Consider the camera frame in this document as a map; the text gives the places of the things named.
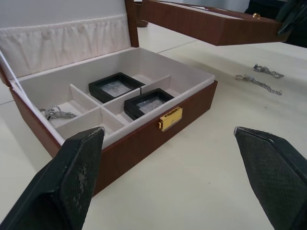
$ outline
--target silver necklace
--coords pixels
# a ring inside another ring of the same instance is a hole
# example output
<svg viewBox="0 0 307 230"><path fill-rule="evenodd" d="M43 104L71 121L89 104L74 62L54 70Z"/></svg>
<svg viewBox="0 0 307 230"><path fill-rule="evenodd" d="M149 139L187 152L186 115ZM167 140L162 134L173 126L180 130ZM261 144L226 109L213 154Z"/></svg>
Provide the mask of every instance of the silver necklace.
<svg viewBox="0 0 307 230"><path fill-rule="evenodd" d="M63 112L60 107L55 106L54 108L51 109L40 109L41 112L45 111L45 117L50 120L50 119L57 119L57 118L63 118L63 119L73 119L77 115L73 114L71 112Z"/></svg>
<svg viewBox="0 0 307 230"><path fill-rule="evenodd" d="M258 64L256 64L253 68L254 71L256 72L263 72L263 73L266 73L266 74L270 74L272 75L273 77L275 77L276 79L280 79L282 77L284 77L283 74L280 74L278 72L275 72L275 71L270 71L269 68L267 68L266 66L259 66Z"/></svg>
<svg viewBox="0 0 307 230"><path fill-rule="evenodd" d="M253 77L246 75L246 74L244 74L243 76L242 75L235 75L235 79L238 80L238 81L239 80L251 81L252 83L254 83L258 86L261 86L261 87L265 88L267 91L274 93L274 94L277 94L279 96L281 96L283 94L283 91L273 90L269 85L262 83L260 81L257 81Z"/></svg>

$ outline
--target open lid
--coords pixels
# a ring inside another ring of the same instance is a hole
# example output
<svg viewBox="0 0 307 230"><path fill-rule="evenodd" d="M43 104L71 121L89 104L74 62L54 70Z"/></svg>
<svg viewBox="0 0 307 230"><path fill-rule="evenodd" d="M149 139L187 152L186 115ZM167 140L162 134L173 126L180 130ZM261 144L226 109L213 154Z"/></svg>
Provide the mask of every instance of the open lid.
<svg viewBox="0 0 307 230"><path fill-rule="evenodd" d="M175 2L142 1L141 18L216 46L282 42L281 23L253 15Z"/></svg>
<svg viewBox="0 0 307 230"><path fill-rule="evenodd" d="M135 17L133 0L1 0L1 79L138 47Z"/></svg>

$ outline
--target white table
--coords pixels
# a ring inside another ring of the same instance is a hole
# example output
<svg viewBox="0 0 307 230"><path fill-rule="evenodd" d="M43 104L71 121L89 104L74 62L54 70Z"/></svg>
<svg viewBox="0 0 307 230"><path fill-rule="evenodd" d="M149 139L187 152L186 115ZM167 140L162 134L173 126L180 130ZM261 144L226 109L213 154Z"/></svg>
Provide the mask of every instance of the white table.
<svg viewBox="0 0 307 230"><path fill-rule="evenodd" d="M281 43L215 47L152 25L139 33L142 47L163 47L162 55L216 74L217 91L210 111L92 199L83 229L273 230L250 188L233 131L271 132L307 158L307 49ZM170 33L165 41L164 33ZM255 73L255 63L285 78ZM283 96L234 80L244 73ZM14 102L1 105L0 115L1 220L51 158Z"/></svg>

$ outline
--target chain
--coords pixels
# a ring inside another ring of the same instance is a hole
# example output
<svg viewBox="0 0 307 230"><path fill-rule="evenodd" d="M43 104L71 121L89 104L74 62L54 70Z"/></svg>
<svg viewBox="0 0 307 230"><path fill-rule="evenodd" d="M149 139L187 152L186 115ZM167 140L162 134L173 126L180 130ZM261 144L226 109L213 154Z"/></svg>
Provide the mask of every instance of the chain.
<svg viewBox="0 0 307 230"><path fill-rule="evenodd" d="M254 71L256 72L263 72L263 73L266 73L266 74L270 74L272 75L273 77L275 77L276 79L280 79L282 77L284 77L283 74L280 74L278 72L275 72L275 71L270 71L269 68L267 68L266 66L259 66L258 64L256 64L253 68Z"/></svg>
<svg viewBox="0 0 307 230"><path fill-rule="evenodd" d="M253 77L246 75L246 74L244 74L243 76L242 75L235 75L235 79L238 80L238 81L239 80L251 81L252 83L254 83L258 86L261 86L261 87L265 88L267 91L274 93L274 94L277 94L279 96L281 96L283 94L283 91L273 90L269 85L262 83L260 81L257 81Z"/></svg>
<svg viewBox="0 0 307 230"><path fill-rule="evenodd" d="M77 116L76 114L73 114L71 112L63 112L58 106L55 106L55 108L57 108L58 111L56 111L54 108L40 111L45 111L45 117L47 117L48 120L57 118L73 119Z"/></svg>

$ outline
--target wooden jewelry box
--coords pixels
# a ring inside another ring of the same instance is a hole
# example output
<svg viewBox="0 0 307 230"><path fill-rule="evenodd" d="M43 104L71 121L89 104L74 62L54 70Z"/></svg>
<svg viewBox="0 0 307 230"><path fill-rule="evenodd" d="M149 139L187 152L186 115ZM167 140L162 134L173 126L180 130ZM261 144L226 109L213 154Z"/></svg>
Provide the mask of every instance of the wooden jewelry box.
<svg viewBox="0 0 307 230"><path fill-rule="evenodd" d="M149 21L151 4L164 4L144 3ZM175 19L166 20L174 29ZM0 2L0 67L23 119L52 157L68 137L105 128L95 194L209 110L217 86L210 73L139 48L133 0ZM118 72L144 86L107 103L90 95L89 83ZM125 114L126 100L157 88L174 98L134 121ZM41 110L55 106L77 116L47 120Z"/></svg>

